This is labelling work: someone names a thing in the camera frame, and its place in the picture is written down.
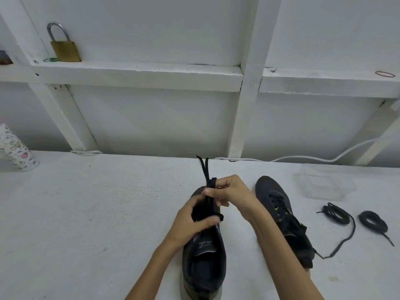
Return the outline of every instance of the green string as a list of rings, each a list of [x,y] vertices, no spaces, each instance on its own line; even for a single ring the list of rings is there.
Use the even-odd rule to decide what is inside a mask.
[[[47,58],[44,59],[43,62],[58,62],[59,60],[57,58]]]

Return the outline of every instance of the person's right hand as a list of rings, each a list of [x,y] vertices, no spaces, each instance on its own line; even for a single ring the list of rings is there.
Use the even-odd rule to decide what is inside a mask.
[[[219,200],[218,205],[229,206],[228,202],[231,202],[247,221],[253,208],[260,204],[238,175],[218,179],[215,187],[205,188],[203,194]]]

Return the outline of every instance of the hand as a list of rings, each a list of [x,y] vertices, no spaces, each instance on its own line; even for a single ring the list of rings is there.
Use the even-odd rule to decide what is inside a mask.
[[[205,188],[203,195],[213,197],[218,206],[229,206],[231,202],[247,221],[250,219],[252,209],[260,204],[238,175],[218,179],[215,187]]]
[[[193,207],[202,200],[204,200],[204,195],[193,196],[178,211],[174,223],[164,239],[164,242],[171,244],[176,252],[189,242],[195,234],[220,222],[218,216],[211,216],[204,220],[193,222]]]

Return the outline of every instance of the person's right arm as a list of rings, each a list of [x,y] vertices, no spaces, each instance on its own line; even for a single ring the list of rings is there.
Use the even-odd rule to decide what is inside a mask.
[[[203,194],[216,198],[218,205],[231,202],[256,232],[268,269],[280,300],[323,300],[306,271],[297,260],[278,226],[237,175],[218,179],[216,189],[206,188]]]

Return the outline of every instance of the person's left hand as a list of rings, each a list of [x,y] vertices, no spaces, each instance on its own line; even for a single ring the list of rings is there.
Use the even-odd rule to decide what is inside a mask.
[[[164,239],[164,242],[171,244],[175,251],[182,248],[198,232],[220,222],[218,216],[211,216],[204,220],[193,222],[193,207],[202,200],[204,200],[204,195],[193,196],[178,211],[174,223]]]

